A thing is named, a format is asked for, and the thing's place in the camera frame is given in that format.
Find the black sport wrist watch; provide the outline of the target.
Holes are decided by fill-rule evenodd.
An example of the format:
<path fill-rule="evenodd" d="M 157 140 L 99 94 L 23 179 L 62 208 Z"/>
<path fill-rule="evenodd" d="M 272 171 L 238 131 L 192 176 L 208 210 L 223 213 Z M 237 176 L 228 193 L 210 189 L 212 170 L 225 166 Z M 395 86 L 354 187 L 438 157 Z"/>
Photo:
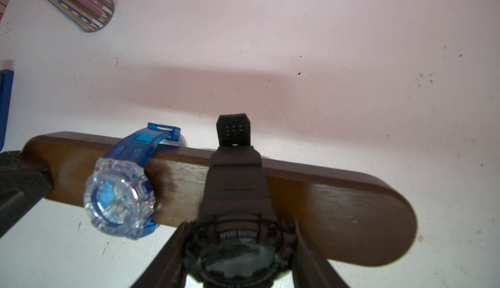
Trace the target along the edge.
<path fill-rule="evenodd" d="M 221 115 L 216 128 L 219 147 L 186 241 L 186 271 L 204 287 L 272 287 L 290 270 L 294 226 L 276 214 L 248 116 Z"/>

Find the blue transparent wrist watch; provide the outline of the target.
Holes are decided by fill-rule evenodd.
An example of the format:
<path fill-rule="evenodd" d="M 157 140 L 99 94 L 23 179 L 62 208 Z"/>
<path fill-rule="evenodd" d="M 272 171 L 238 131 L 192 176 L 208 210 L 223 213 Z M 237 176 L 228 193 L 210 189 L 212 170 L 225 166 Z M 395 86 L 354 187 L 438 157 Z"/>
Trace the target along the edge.
<path fill-rule="evenodd" d="M 83 205 L 97 230 L 138 240 L 158 228 L 153 222 L 156 197 L 145 165 L 162 142 L 183 146 L 181 129 L 150 122 L 96 161 L 85 184 Z"/>

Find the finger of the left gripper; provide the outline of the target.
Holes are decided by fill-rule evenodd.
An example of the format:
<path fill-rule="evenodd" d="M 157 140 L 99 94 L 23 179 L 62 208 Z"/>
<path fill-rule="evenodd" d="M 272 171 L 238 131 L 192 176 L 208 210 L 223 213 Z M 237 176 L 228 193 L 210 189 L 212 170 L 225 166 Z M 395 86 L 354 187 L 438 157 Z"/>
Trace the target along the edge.
<path fill-rule="evenodd" d="M 52 190 L 49 170 L 20 151 L 1 153 L 1 236 Z"/>

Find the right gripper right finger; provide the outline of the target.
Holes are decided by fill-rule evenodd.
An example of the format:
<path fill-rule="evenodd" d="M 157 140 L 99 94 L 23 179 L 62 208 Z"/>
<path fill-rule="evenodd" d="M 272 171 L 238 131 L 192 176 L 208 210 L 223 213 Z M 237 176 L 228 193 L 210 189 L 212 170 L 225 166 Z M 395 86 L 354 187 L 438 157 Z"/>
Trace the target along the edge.
<path fill-rule="evenodd" d="M 297 236 L 296 253 L 292 261 L 294 287 L 348 288 L 349 285 L 300 227 L 297 218 L 294 219 L 294 226 Z"/>

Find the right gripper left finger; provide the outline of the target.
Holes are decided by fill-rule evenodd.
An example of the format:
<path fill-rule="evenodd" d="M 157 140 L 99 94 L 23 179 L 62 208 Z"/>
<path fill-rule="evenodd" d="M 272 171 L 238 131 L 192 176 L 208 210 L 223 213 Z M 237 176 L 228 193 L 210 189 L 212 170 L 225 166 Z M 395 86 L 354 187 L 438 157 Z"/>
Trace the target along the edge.
<path fill-rule="evenodd" d="M 191 222 L 181 223 L 144 273 L 131 287 L 185 287 L 187 274 L 183 266 L 183 260 L 185 243 L 190 233 Z"/>

